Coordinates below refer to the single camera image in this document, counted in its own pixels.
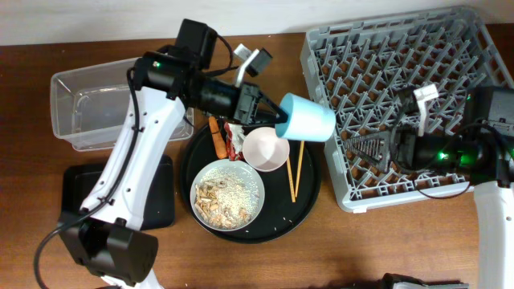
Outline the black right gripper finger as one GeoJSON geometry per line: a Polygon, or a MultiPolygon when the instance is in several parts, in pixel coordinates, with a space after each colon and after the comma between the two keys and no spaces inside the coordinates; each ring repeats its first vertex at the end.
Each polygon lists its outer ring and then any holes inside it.
{"type": "Polygon", "coordinates": [[[354,136],[345,141],[347,149],[379,149],[380,147],[387,147],[390,140],[389,131],[373,132],[367,135],[354,136]]]}
{"type": "Polygon", "coordinates": [[[381,172],[390,169],[390,152],[383,142],[348,143],[347,149],[381,172]]]}

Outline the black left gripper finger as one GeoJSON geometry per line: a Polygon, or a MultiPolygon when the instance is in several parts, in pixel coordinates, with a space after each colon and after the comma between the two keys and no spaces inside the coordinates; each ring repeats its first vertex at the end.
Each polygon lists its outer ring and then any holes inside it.
{"type": "Polygon", "coordinates": [[[283,124],[288,121],[288,114],[279,114],[259,110],[255,114],[254,124],[283,124]]]}
{"type": "Polygon", "coordinates": [[[267,108],[270,108],[276,114],[285,114],[285,111],[275,102],[273,102],[263,91],[258,92],[258,101],[260,104],[264,104],[267,108]]]}

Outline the light blue cup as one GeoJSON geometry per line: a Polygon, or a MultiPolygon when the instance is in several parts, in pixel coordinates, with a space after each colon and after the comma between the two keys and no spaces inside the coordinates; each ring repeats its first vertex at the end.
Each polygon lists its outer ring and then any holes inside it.
{"type": "Polygon", "coordinates": [[[332,109],[292,93],[284,96],[279,107],[288,115],[285,123],[275,126],[279,138],[325,142],[332,136],[336,126],[332,109]]]}

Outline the wooden chopstick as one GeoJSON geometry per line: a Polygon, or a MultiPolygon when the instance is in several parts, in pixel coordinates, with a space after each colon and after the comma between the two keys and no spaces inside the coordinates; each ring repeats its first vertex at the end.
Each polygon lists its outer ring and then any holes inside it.
{"type": "Polygon", "coordinates": [[[286,167],[287,167],[287,172],[288,172],[288,184],[289,184],[289,189],[290,189],[291,200],[292,200],[292,203],[295,203],[296,196],[295,196],[295,187],[294,187],[293,178],[292,178],[292,167],[291,167],[290,157],[288,157],[286,160],[286,167]]]}
{"type": "Polygon", "coordinates": [[[303,155],[304,155],[304,140],[300,142],[300,150],[297,162],[297,170],[296,170],[296,184],[295,184],[295,197],[298,198],[298,192],[300,187],[300,177],[301,177],[301,169],[303,164],[303,155]]]}

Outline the white napkin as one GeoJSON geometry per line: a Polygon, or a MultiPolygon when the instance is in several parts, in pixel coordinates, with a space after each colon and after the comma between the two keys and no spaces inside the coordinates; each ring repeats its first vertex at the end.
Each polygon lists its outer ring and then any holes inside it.
{"type": "Polygon", "coordinates": [[[239,124],[228,124],[228,125],[229,125],[229,130],[231,133],[230,140],[231,140],[232,146],[234,147],[235,152],[239,153],[243,148],[243,143],[246,138],[246,136],[244,134],[243,126],[239,125],[239,124]]]}

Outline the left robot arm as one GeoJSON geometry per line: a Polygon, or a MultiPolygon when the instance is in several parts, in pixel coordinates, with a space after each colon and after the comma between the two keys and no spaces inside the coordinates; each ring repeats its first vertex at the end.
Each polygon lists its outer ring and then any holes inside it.
{"type": "Polygon", "coordinates": [[[268,98],[246,75],[257,76],[271,62],[264,49],[230,49],[239,59],[233,83],[210,69],[219,34],[186,19],[174,44],[144,53],[127,70],[131,99],[120,135],[106,166],[80,209],[62,214],[51,232],[73,260],[101,277],[110,288],[157,288],[153,270],[156,237],[141,231],[145,205],[157,167],[188,108],[245,126],[281,124],[288,114],[257,117],[268,98]]]}

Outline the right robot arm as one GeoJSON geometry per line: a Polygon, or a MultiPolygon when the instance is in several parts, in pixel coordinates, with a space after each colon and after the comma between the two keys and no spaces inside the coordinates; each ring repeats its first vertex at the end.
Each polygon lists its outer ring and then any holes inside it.
{"type": "Polygon", "coordinates": [[[387,172],[458,173],[469,178],[479,218],[479,287],[513,286],[513,91],[473,88],[464,100],[461,125],[451,136],[427,133],[427,102],[435,85],[407,88],[394,125],[349,138],[344,147],[387,172]]]}

